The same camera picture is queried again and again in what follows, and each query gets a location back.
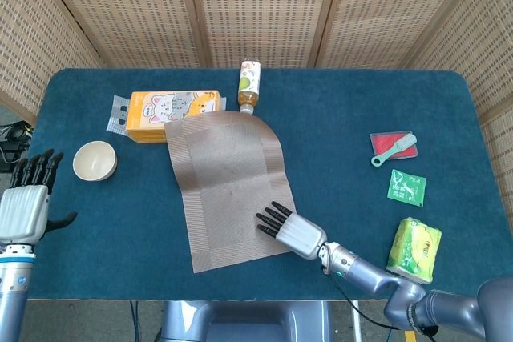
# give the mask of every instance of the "green package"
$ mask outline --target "green package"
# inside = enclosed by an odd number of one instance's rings
[[[392,170],[387,197],[398,200],[399,202],[422,207],[424,204],[425,190],[426,178]]]
[[[399,224],[386,269],[420,284],[433,281],[434,260],[442,232],[419,220],[406,218]]]

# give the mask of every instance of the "bottle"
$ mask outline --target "bottle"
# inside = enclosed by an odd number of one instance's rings
[[[261,65],[256,60],[244,60],[240,66],[239,93],[237,100],[240,112],[252,114],[258,104]]]

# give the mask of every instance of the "orange packaging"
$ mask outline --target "orange packaging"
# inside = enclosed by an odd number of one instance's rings
[[[140,143],[166,142],[164,123],[218,111],[219,91],[135,91],[127,117],[128,136]]]

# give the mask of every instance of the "wicker screen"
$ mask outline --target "wicker screen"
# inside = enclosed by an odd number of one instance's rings
[[[483,133],[513,231],[513,107],[485,125]]]
[[[213,66],[306,66],[323,0],[201,0]]]
[[[200,62],[185,0],[64,0],[110,66]]]
[[[0,100],[33,123],[50,77],[103,62],[59,0],[0,0]]]
[[[336,0],[318,66],[399,66],[443,0]]]
[[[459,0],[412,65],[463,74],[483,115],[513,94],[512,63],[513,0]]]

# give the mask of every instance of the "white ceramic bowl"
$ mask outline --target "white ceramic bowl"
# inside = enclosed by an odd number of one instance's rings
[[[117,165],[114,148],[99,140],[84,144],[73,158],[73,171],[88,182],[107,179]]]

